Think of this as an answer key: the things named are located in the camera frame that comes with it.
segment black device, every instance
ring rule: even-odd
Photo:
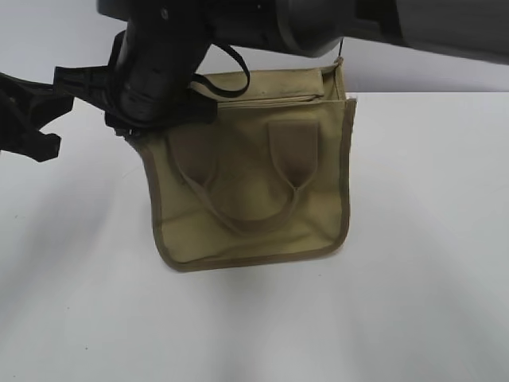
[[[0,150],[55,158],[60,138],[40,129],[69,112],[73,97],[104,110],[123,136],[211,123],[216,101],[189,85],[243,94],[249,71],[232,45],[318,57],[355,37],[509,63],[507,0],[98,0],[97,7],[127,23],[108,65],[56,68],[53,85],[0,74]],[[239,62],[246,86],[219,89],[196,74],[211,45]]]

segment tan canvas bag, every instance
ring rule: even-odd
[[[241,267],[338,249],[350,218],[356,111],[341,64],[253,72],[246,94],[219,99],[214,124],[130,141],[145,164],[153,233],[168,265]],[[242,82],[241,73],[208,78],[222,88]]]

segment white table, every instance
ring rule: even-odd
[[[93,107],[0,155],[0,380],[509,380],[509,94],[362,94],[332,258],[181,275]]]

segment white surface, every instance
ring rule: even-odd
[[[95,12],[95,0],[1,0],[0,71],[52,82],[55,66],[106,64],[125,23]],[[250,68],[328,65],[337,50],[317,60],[240,49]],[[348,39],[344,45],[352,92],[509,91],[509,66],[415,52]],[[203,72],[239,70],[213,49]]]
[[[509,380],[508,103],[360,95],[343,249],[181,275],[141,160],[78,102],[59,159],[0,156],[0,380]]]

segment white wall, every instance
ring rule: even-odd
[[[53,67],[105,64],[124,23],[95,12],[95,0],[0,0],[0,71],[51,82]],[[330,64],[241,49],[251,68],[298,68]],[[509,67],[409,49],[346,40],[346,76],[352,92],[509,91]],[[236,70],[212,50],[204,72]]]

